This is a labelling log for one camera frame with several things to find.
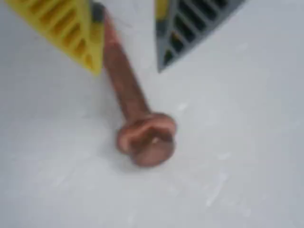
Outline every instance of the screw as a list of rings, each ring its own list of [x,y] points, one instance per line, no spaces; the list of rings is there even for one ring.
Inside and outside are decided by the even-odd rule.
[[[139,166],[158,165],[174,153],[176,123],[166,114],[150,111],[107,11],[104,22],[104,66],[126,119],[117,146]]]

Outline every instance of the screw head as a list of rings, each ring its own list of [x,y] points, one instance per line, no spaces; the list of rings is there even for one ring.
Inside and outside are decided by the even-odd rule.
[[[139,166],[151,167],[174,153],[175,121],[165,114],[149,114],[127,123],[118,133],[117,144]]]

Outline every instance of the gray plastic object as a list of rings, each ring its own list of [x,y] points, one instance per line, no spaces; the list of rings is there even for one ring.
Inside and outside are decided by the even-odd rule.
[[[162,71],[206,38],[245,0],[170,0],[156,22],[158,70]]]

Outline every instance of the white backdrop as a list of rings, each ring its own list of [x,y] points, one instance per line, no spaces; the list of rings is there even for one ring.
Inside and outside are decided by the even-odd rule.
[[[94,78],[0,3],[2,228],[304,227],[304,3],[249,0],[162,74],[152,0],[103,1],[174,157],[114,148],[123,119]]]

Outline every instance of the yellow plastic object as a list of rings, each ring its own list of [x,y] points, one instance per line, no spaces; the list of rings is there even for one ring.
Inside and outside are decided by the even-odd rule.
[[[73,60],[99,74],[104,27],[89,0],[5,0],[29,25]]]
[[[163,20],[166,18],[168,13],[169,1],[170,0],[155,0],[157,20]]]

